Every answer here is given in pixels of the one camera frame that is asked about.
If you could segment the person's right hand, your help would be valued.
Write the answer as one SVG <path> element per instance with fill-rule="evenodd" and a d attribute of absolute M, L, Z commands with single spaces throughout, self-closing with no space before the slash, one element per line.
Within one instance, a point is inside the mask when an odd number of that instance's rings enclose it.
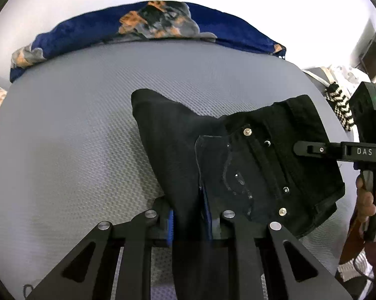
<path fill-rule="evenodd" d="M 367 222 L 371 216 L 376 214 L 376 206 L 373 204 L 373 193 L 365 189 L 361 175 L 359 175 L 356 180 L 356 191 L 357 221 L 363 224 Z"/>

